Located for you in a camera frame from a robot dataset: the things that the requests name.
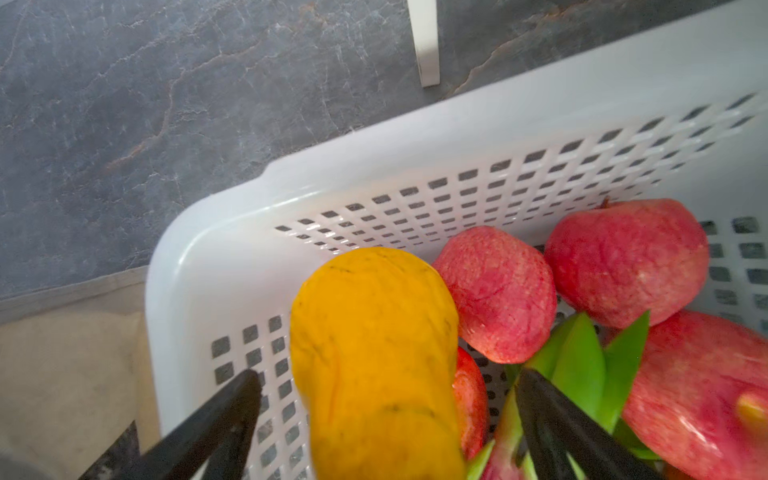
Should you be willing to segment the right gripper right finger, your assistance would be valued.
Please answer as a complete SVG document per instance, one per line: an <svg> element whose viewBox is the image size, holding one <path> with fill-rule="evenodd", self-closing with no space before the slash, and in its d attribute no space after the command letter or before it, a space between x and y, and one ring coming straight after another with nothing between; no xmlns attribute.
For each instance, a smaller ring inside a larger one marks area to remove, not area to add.
<svg viewBox="0 0 768 480"><path fill-rule="evenodd" d="M616 442L538 371L524 368L514 387L523 433L537 477L659 479L661 475Z"/></svg>

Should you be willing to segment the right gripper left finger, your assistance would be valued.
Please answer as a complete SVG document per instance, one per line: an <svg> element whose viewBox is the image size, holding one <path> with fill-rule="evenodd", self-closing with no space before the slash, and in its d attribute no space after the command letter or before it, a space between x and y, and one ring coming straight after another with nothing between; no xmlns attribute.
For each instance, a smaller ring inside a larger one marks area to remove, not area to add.
<svg viewBox="0 0 768 480"><path fill-rule="evenodd" d="M175 430L146 452L120 479L243 477L261 404L256 372L234 377Z"/></svg>

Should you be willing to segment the pink dragon fruit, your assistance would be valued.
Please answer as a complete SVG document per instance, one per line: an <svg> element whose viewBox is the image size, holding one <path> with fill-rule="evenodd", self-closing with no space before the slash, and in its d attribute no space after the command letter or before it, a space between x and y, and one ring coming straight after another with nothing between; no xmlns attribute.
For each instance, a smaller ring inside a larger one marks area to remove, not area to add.
<svg viewBox="0 0 768 480"><path fill-rule="evenodd" d="M585 313L553 328L501 329L507 353L538 370L607 432L625 422L651 451L694 479L767 476L767 341L726 319L642 312L601 346Z"/></svg>

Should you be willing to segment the yellow orange mango fruit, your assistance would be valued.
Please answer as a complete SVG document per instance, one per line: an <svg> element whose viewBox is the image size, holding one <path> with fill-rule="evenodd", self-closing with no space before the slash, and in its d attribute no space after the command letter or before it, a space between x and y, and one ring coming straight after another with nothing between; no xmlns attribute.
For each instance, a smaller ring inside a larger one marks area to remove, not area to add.
<svg viewBox="0 0 768 480"><path fill-rule="evenodd" d="M300 287L290 318L295 385L320 479L462 479L452 383L458 313L418 257L339 255Z"/></svg>

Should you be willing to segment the cream canvas tote bag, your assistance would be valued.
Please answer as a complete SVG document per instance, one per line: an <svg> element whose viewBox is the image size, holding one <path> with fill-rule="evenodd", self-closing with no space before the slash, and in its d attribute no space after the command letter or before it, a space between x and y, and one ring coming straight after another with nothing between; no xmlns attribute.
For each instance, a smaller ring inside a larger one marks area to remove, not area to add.
<svg viewBox="0 0 768 480"><path fill-rule="evenodd" d="M2 299L2 478L111 479L160 440L146 274Z"/></svg>

